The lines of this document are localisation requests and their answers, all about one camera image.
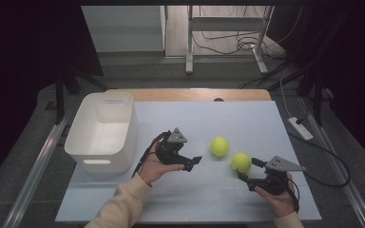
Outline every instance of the white plastic bin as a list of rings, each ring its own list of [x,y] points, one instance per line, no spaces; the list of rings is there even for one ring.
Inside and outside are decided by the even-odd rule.
[[[65,151],[87,172],[124,172],[132,164],[137,131],[131,94],[92,93],[76,113]]]

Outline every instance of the human hand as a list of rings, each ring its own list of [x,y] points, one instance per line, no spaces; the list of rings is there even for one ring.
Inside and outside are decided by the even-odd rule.
[[[287,173],[287,178],[291,180],[292,175]],[[292,190],[292,192],[295,192],[293,183],[291,181],[288,181],[288,183],[289,189]],[[258,186],[255,187],[255,190],[260,196],[262,196],[271,204],[272,209],[279,218],[285,217],[295,211],[295,203],[287,191],[284,191],[284,193],[278,196],[274,196]]]
[[[159,141],[153,144],[141,170],[138,172],[142,180],[144,180],[144,182],[149,186],[151,186],[152,182],[158,180],[163,174],[171,171],[180,171],[184,168],[183,164],[162,164],[155,154],[159,144]]]

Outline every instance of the beige sleeve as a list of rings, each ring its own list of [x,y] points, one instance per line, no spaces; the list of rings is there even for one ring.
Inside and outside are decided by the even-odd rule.
[[[298,213],[293,212],[282,218],[275,218],[274,223],[278,228],[303,228],[303,224],[298,219]]]
[[[144,197],[150,190],[151,187],[136,174],[129,182],[117,187],[114,197],[103,205],[97,217],[86,227],[131,227],[139,218]]]

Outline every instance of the white table surface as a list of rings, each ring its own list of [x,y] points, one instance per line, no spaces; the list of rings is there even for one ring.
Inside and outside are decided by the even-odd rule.
[[[180,150],[187,158],[202,156],[191,172],[165,174],[153,183],[144,201],[140,223],[236,223],[271,220],[270,205],[230,166],[235,153],[245,152],[268,162],[280,156],[298,163],[275,102],[135,102],[138,136],[134,162],[121,174],[91,174],[76,165],[56,221],[88,222],[113,196],[119,183],[132,172],[151,141],[178,127],[188,142]],[[209,151],[215,137],[230,142],[228,154],[217,158]],[[250,178],[264,178],[264,169],[253,165]],[[310,188],[301,172],[292,172],[300,191],[298,216],[321,219]]]

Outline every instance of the tennis ball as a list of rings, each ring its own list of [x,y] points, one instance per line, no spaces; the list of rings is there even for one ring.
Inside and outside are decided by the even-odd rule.
[[[229,142],[223,137],[216,137],[210,143],[210,151],[218,156],[224,156],[229,151]]]
[[[251,158],[246,153],[237,153],[232,158],[232,168],[245,173],[251,167]]]

